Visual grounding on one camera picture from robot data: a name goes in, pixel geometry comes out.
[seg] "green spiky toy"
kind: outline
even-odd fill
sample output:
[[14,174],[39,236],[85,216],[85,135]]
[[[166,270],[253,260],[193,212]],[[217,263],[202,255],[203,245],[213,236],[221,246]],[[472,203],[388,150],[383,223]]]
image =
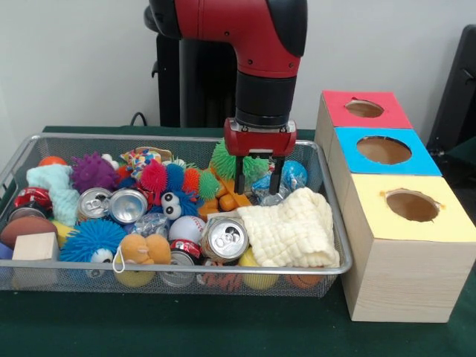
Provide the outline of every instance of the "green spiky toy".
[[[237,158],[230,155],[225,147],[225,139],[216,146],[211,156],[210,165],[215,172],[224,180],[234,180],[236,173]],[[268,172],[268,160],[251,158],[246,156],[243,160],[243,174],[247,182],[261,179]]]

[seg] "red ball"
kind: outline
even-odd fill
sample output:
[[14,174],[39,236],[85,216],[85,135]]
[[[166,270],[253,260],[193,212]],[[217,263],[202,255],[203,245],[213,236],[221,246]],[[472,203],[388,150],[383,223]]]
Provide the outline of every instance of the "red ball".
[[48,156],[44,159],[42,159],[38,166],[49,166],[49,165],[67,165],[66,161],[64,161],[62,158],[59,158],[58,156]]

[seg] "red box top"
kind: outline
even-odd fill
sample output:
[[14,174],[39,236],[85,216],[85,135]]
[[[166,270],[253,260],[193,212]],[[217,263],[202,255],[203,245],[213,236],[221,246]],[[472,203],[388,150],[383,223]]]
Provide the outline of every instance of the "red box top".
[[323,91],[334,126],[412,129],[391,92]]

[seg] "can lid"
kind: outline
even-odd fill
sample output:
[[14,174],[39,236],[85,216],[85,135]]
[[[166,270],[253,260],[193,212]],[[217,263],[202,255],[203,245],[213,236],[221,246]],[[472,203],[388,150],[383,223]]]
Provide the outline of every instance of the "can lid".
[[146,210],[147,199],[137,190],[119,190],[109,199],[109,215],[122,224],[137,221]]
[[89,218],[104,217],[108,210],[107,199],[112,193],[105,188],[90,188],[80,197],[79,211]]
[[213,252],[225,259],[234,259],[245,253],[248,235],[244,227],[233,219],[220,219],[208,233]]

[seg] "wooden box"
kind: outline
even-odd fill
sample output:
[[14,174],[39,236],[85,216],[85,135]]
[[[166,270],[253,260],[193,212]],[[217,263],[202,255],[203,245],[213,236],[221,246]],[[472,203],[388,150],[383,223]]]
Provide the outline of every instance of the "wooden box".
[[329,160],[334,127],[411,129],[393,93],[324,91],[319,106],[315,141]]
[[445,179],[352,174],[341,209],[352,320],[448,321],[476,258],[476,228]]
[[341,207],[351,173],[441,176],[412,129],[335,128],[327,160]]

